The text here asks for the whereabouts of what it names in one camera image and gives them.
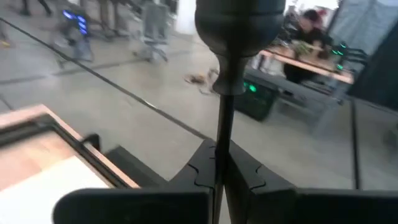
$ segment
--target gray curtain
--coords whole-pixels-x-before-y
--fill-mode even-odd
[[[377,0],[344,0],[330,35],[371,55],[397,18],[397,6]]]

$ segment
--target green led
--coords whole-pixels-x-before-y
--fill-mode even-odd
[[[249,86],[250,91],[252,91],[253,93],[257,91],[257,88],[254,85],[250,85]]]

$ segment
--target table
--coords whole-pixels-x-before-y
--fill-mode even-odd
[[[38,117],[54,119],[75,139],[81,139],[44,105],[0,115],[0,128]],[[8,132],[1,136],[4,139],[6,135],[12,136]],[[86,148],[102,162],[101,167],[109,168],[128,186],[139,187],[94,147],[87,145]],[[56,131],[42,132],[5,146],[2,144],[0,148],[0,223],[52,223],[53,208],[64,195],[84,188],[113,187]]]
[[[273,58],[283,63],[288,63],[296,67],[300,67],[320,75],[332,77],[335,80],[353,84],[353,76],[350,72],[343,70],[341,73],[335,72],[335,65],[329,60],[312,59],[301,56],[300,60],[294,59],[294,51],[285,47],[274,47],[260,51],[261,55]]]
[[[81,139],[81,136],[76,131],[44,105],[33,106],[0,115],[0,128],[26,121],[41,114],[51,115],[74,138]],[[2,177],[0,178],[0,190],[31,177],[32,175],[36,175],[52,165],[71,157],[79,158],[79,160],[83,161],[94,173],[99,175],[93,167],[54,133],[36,136],[8,147],[9,149],[0,151],[0,175]],[[139,187],[95,148],[92,146],[87,146],[87,148],[131,187]]]

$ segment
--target cable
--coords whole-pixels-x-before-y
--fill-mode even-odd
[[[358,149],[358,124],[355,99],[351,98],[351,134],[352,134],[352,149],[353,149],[353,185],[354,189],[362,189],[361,168],[359,164],[359,149]]]

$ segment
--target gray concrete floor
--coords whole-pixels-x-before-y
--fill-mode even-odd
[[[32,18],[5,7],[1,17],[43,41],[54,18],[31,2]],[[96,132],[104,147],[124,146],[166,179],[188,161],[201,139],[92,73],[69,63],[60,69],[54,54],[28,36],[6,27],[15,47],[0,49],[0,112],[43,103],[81,134]],[[170,37],[169,62],[155,64],[132,56],[126,40],[91,41],[93,63],[84,63],[101,77],[142,98],[187,126],[216,137],[218,97],[202,95],[183,80],[187,73],[205,73],[215,57],[194,36]],[[397,116],[358,105],[359,146],[365,189],[397,190],[396,152],[382,142]],[[299,113],[273,112],[262,123],[236,113],[233,140],[257,160],[301,187],[349,189],[351,134],[349,106],[344,104],[319,136],[310,134]],[[228,223],[223,207],[222,223]]]

